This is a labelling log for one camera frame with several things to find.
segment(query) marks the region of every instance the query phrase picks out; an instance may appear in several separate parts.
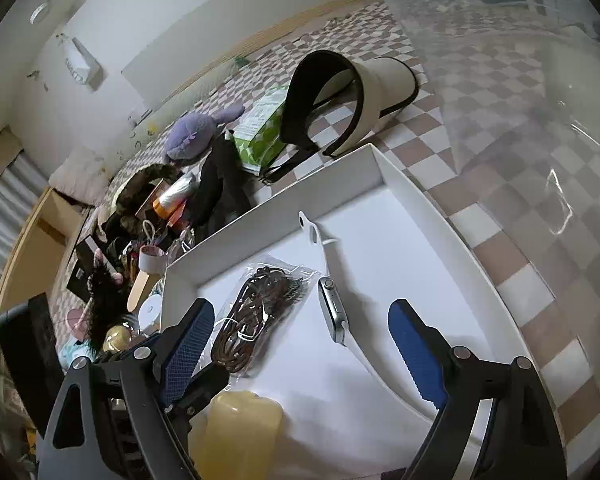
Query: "plastic bag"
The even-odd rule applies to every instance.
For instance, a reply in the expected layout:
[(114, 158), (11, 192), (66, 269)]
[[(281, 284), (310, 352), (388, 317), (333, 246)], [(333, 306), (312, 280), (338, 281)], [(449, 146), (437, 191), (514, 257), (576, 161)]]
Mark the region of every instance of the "plastic bag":
[(198, 369), (223, 364), (233, 386), (262, 365), (272, 332), (305, 301), (320, 278), (316, 270), (292, 266), (268, 254), (249, 262), (216, 315), (216, 325)]
[[(193, 231), (190, 228), (186, 228), (184, 229), (181, 233), (180, 236), (178, 237), (177, 240), (174, 240), (173, 243), (170, 245), (169, 249), (167, 250), (167, 269), (169, 269), (169, 266), (175, 262), (179, 257), (184, 256), (184, 254), (188, 253), (190, 250), (193, 249), (193, 246), (195, 245), (195, 241), (194, 241), (194, 236), (193, 236)], [(154, 285), (154, 288), (152, 288), (151, 293), (149, 295), (152, 294), (160, 294), (161, 296), (164, 293), (164, 280), (166, 279), (166, 271), (164, 273), (164, 276), (160, 278), (160, 280), (158, 280), (158, 282)]]

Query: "watch face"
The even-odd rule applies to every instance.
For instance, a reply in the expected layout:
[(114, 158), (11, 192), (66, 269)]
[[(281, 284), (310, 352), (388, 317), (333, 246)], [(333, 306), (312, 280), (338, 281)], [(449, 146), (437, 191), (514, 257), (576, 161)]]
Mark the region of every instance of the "watch face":
[(342, 323), (347, 320), (347, 316), (335, 288), (335, 283), (329, 276), (323, 276), (318, 280), (318, 297), (331, 339), (336, 343), (342, 343), (344, 341)]

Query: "ceiling light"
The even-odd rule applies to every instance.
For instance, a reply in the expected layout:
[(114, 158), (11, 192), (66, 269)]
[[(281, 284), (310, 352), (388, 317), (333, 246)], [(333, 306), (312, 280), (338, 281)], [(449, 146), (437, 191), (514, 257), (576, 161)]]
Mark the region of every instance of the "ceiling light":
[(50, 2), (44, 2), (43, 4), (37, 6), (36, 10), (31, 13), (31, 17), (29, 18), (31, 25), (35, 25), (36, 23), (40, 23), (42, 20), (44, 20), (49, 13), (50, 7)]

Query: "white box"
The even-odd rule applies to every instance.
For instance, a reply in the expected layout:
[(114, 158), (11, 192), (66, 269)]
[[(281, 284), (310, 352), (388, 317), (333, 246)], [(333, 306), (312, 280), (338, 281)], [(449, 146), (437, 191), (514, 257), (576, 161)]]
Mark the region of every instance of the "white box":
[[(329, 244), (331, 276), (350, 329), (374, 368), (428, 416), (388, 332), (390, 304), (406, 298), (449, 344), (481, 359), (531, 358), (509, 311), (484, 271), (416, 185), (368, 144), (279, 192), (218, 231), (169, 267), (162, 328), (176, 324), (198, 298), (221, 309), (244, 264), (269, 253), (322, 270), (298, 224), (302, 210)], [(358, 478), (407, 466), (430, 422), (405, 412), (350, 352), (329, 336), (315, 289), (277, 327), (264, 364), (238, 389), (277, 400), (285, 411), (272, 478)], [(483, 401), (473, 435), (484, 434)], [(476, 446), (463, 461), (468, 477)]]

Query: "blue gripper pad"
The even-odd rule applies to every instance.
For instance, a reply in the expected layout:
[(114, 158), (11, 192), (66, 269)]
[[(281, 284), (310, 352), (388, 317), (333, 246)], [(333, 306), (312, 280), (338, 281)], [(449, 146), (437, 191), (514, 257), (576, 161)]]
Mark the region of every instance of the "blue gripper pad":
[(428, 330), (427, 326), (406, 300), (397, 300), (391, 304), (388, 322), (389, 332), (416, 383), (420, 396), (433, 402), (437, 409), (442, 409), (446, 403), (442, 368), (422, 338), (422, 332)]
[(214, 329), (214, 308), (208, 301), (185, 330), (177, 348), (164, 368), (164, 386), (160, 401), (169, 406), (183, 396)]

